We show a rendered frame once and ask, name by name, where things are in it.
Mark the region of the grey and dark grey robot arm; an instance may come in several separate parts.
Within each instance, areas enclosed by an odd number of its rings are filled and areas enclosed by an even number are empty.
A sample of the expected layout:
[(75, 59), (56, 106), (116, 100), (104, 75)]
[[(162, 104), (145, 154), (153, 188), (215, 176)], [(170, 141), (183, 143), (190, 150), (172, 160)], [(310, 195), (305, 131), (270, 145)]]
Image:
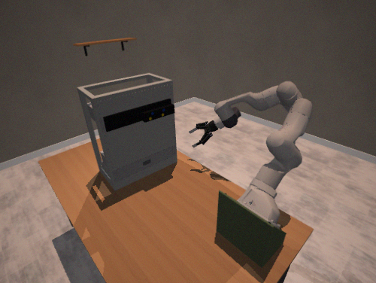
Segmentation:
[(250, 182), (248, 191), (238, 200), (279, 229), (280, 224), (277, 222), (280, 212), (274, 200), (277, 196), (276, 189), (285, 174), (302, 163), (302, 155), (295, 144), (297, 138), (305, 134), (313, 105), (309, 100), (302, 98), (296, 85), (291, 81), (285, 81), (260, 93), (249, 92), (227, 100), (218, 102), (214, 107), (218, 115), (214, 118), (214, 123), (219, 129), (237, 125), (241, 113), (238, 108), (231, 108), (231, 105), (239, 102), (246, 102), (258, 111), (267, 110), (279, 103), (288, 112), (283, 126), (277, 132), (271, 133), (265, 142), (274, 159), (262, 165)]

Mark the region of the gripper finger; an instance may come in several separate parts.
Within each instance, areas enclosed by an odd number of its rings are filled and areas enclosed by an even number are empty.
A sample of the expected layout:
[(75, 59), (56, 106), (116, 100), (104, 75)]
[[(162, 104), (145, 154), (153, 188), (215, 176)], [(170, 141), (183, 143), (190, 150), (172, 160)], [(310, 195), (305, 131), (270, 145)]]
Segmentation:
[[(196, 146), (198, 146), (198, 145), (200, 145), (200, 144), (205, 144), (206, 143), (206, 141), (211, 137), (211, 136), (213, 136), (213, 134), (210, 132), (210, 133), (206, 133), (208, 131), (208, 128), (206, 129), (206, 131), (205, 131), (205, 134), (202, 136), (202, 138), (201, 138), (201, 140), (199, 140), (198, 142), (196, 142), (195, 144), (193, 144), (192, 146), (193, 147), (196, 147)], [(204, 143), (203, 143), (204, 142)]]
[[(199, 125), (200, 124), (200, 125)], [(204, 129), (204, 128), (207, 128), (208, 126), (206, 126), (207, 124), (209, 124), (209, 122), (204, 122), (204, 123), (197, 123), (196, 124), (196, 127), (194, 127), (193, 129), (191, 129), (190, 131), (188, 131), (190, 134), (195, 132), (197, 129)]]

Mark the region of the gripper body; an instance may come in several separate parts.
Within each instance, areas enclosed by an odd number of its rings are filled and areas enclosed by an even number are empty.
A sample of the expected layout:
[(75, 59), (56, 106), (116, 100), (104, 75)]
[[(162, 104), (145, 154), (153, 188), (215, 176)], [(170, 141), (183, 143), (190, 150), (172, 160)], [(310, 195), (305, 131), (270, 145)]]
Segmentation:
[[(206, 126), (208, 126), (208, 131), (206, 133), (215, 132), (218, 130), (213, 120), (209, 122), (209, 124), (207, 124)], [(204, 128), (204, 131), (206, 131), (207, 128)]]

